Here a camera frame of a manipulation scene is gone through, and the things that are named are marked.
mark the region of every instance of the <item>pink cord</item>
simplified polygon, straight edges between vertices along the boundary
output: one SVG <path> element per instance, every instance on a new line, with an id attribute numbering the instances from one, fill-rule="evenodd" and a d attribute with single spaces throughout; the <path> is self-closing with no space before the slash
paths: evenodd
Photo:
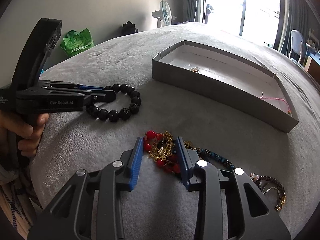
<path id="1" fill-rule="evenodd" d="M 288 107 L 288 114 L 291 114 L 291 110 L 290 110 L 290 106 L 288 104 L 288 102 L 282 98 L 266 98 L 263 96 L 263 92 L 262 92 L 262 97 L 260 97 L 260 99 L 265 100 L 265 99 L 273 99 L 273 100 L 279 100 L 279 101 L 284 101 L 287 104 Z"/>

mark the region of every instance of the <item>electric fan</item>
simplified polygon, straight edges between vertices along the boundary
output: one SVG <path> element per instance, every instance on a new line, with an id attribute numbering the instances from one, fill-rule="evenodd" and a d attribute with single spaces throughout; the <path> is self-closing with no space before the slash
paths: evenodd
<path id="1" fill-rule="evenodd" d="M 168 3 L 166 1 L 161 1 L 160 3 L 160 10 L 159 11 L 154 11 L 152 13 L 153 18 L 158 18 L 158 26 L 157 28 L 162 27 L 162 22 L 163 26 L 171 25 L 171 11 Z"/>

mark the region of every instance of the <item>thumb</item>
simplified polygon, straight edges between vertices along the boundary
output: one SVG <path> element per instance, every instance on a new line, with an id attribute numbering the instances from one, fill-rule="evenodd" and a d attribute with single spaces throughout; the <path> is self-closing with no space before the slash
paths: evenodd
<path id="1" fill-rule="evenodd" d="M 25 123 L 20 116 L 5 111 L 0 111 L 0 126 L 26 139 L 33 132 L 33 127 Z"/>

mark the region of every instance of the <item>fan stand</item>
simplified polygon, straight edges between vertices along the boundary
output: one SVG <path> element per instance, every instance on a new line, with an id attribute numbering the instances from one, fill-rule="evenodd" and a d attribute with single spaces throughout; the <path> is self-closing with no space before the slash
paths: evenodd
<path id="1" fill-rule="evenodd" d="M 157 24 L 157 28 L 161 28 L 162 24 L 161 24 L 161 20 L 162 20 L 162 11 L 154 11 L 152 13 L 153 18 L 158 18 L 158 24 Z"/>

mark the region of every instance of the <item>bed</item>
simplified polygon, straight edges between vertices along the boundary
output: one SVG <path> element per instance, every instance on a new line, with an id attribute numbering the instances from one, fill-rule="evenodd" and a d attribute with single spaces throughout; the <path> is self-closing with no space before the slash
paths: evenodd
<path id="1" fill-rule="evenodd" d="M 229 106 L 153 80 L 152 58 L 182 40 L 232 52 L 275 73 L 291 97 L 300 123 L 286 134 Z M 126 122 L 93 120 L 85 111 L 51 115 L 30 166 L 44 207 L 75 171 L 102 169 L 132 149 L 136 138 L 148 130 L 182 136 L 196 147 L 228 158 L 247 174 L 277 178 L 287 195 L 280 217 L 292 238 L 319 203 L 319 86 L 274 49 L 207 25 L 187 23 L 106 41 L 48 69 L 40 79 L 103 87 L 127 83 L 136 87 L 142 98 L 140 112 Z M 129 99 L 119 94 L 116 101 L 103 107 L 120 110 L 128 104 Z M 198 193 L 187 192 L 147 155 L 135 190 L 121 198 L 127 239 L 193 239 Z"/>

